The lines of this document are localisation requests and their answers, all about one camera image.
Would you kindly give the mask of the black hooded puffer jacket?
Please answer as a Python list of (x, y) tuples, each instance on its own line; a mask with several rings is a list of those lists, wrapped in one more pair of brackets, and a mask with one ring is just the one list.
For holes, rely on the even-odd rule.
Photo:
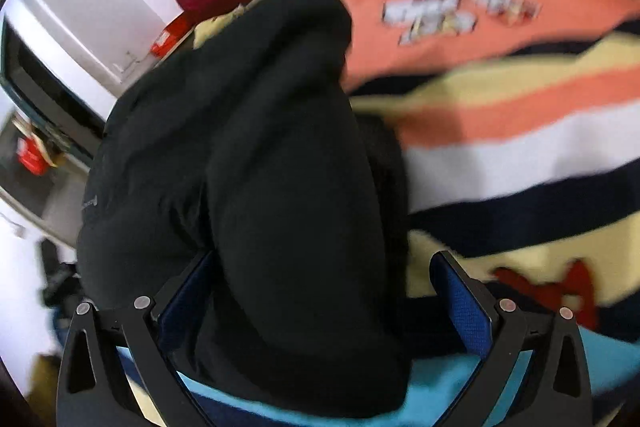
[(101, 309), (192, 259), (170, 330), (180, 373), (285, 410), (371, 418), (405, 401), (407, 189), (399, 147), (340, 85), (341, 0), (260, 0), (116, 103), (77, 242)]

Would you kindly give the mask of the grey metal door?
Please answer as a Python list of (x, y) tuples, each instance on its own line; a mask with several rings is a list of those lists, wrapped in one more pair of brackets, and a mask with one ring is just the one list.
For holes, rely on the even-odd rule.
[(33, 173), (20, 158), (21, 152), (28, 153), (30, 130), (30, 124), (15, 110), (2, 121), (1, 199), (44, 234), (74, 248), (87, 171), (64, 160), (60, 167), (45, 162), (44, 173)]

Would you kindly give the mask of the red hanging bag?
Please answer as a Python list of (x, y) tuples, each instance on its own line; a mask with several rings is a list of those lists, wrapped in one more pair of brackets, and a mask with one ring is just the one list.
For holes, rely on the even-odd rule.
[(20, 164), (34, 176), (44, 176), (49, 170), (49, 164), (34, 139), (20, 136), (17, 139), (16, 153)]

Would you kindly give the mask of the dark green door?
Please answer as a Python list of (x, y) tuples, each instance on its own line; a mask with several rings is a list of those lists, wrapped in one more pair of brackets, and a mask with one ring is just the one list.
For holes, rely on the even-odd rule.
[(1, 23), (1, 88), (48, 138), (90, 166), (104, 120), (55, 77), (7, 23)]

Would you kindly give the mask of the Hello Kitty striped blanket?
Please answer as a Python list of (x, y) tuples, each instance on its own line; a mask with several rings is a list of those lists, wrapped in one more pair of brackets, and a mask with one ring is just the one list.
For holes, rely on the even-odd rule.
[(639, 0), (341, 2), (352, 20), (341, 88), (358, 124), (393, 135), (404, 168), (405, 401), (324, 417), (180, 376), (291, 423), (434, 421), (472, 366), (427, 276), (446, 247), (497, 295), (569, 306), (593, 416), (619, 411), (639, 388)]

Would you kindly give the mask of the red box on shelf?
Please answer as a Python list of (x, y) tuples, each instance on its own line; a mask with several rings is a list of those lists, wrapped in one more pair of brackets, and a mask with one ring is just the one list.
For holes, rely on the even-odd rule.
[(172, 20), (154, 40), (150, 53), (157, 58), (166, 56), (180, 41), (190, 34), (193, 24), (186, 13), (181, 13)]

